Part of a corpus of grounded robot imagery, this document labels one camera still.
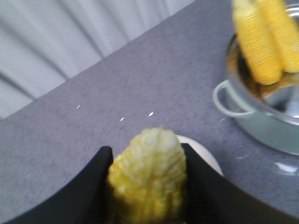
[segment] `yellow corn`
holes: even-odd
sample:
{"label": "yellow corn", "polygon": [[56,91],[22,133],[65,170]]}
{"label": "yellow corn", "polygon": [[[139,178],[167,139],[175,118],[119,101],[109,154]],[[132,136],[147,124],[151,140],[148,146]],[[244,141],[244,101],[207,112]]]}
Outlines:
{"label": "yellow corn", "polygon": [[277,45],[283,69],[299,71],[299,29],[283,0],[255,0]]}
{"label": "yellow corn", "polygon": [[233,20],[253,78],[264,85],[278,82],[282,68],[277,49],[256,5],[248,0],[233,0]]}
{"label": "yellow corn", "polygon": [[175,133],[145,129],[109,168],[114,223],[163,224],[182,218],[186,175],[185,154]]}

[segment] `gray table surface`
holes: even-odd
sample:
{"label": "gray table surface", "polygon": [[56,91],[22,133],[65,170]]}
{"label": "gray table surface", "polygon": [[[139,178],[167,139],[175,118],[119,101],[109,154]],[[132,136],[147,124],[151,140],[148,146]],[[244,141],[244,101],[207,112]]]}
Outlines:
{"label": "gray table surface", "polygon": [[229,0],[198,0],[1,121],[0,223],[56,193],[100,146],[117,155],[161,124],[204,145],[238,187],[299,217],[299,157],[255,141],[212,103],[233,33]]}

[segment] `black holder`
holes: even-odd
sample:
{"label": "black holder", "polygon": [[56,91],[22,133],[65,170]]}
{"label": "black holder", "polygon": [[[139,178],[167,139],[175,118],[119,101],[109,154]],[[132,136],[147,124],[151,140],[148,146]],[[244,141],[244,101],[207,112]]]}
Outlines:
{"label": "black holder", "polygon": [[[188,174],[187,224],[299,224],[240,190],[211,168],[188,144],[182,144]],[[102,147],[64,188],[30,211],[4,224],[104,224],[105,184],[113,162]]]}

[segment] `partially eaten corn cob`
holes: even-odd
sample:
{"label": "partially eaten corn cob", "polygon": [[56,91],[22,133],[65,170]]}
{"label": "partially eaten corn cob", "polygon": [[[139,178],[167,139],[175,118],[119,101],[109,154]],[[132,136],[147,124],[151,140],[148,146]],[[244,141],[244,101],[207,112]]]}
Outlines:
{"label": "partially eaten corn cob", "polygon": [[233,0],[233,20],[253,78],[264,85],[278,82],[282,76],[281,63],[259,9],[249,0]]}
{"label": "partially eaten corn cob", "polygon": [[273,35],[283,69],[299,71],[299,28],[289,17],[283,0],[254,0]]}
{"label": "partially eaten corn cob", "polygon": [[185,184],[185,154],[176,135],[145,129],[109,168],[112,222],[162,224],[182,218]]}

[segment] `white curtain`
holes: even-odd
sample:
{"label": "white curtain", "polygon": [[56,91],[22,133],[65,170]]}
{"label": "white curtain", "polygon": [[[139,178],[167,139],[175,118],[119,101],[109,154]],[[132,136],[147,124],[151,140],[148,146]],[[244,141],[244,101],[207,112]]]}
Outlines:
{"label": "white curtain", "polygon": [[194,0],[0,0],[0,119]]}

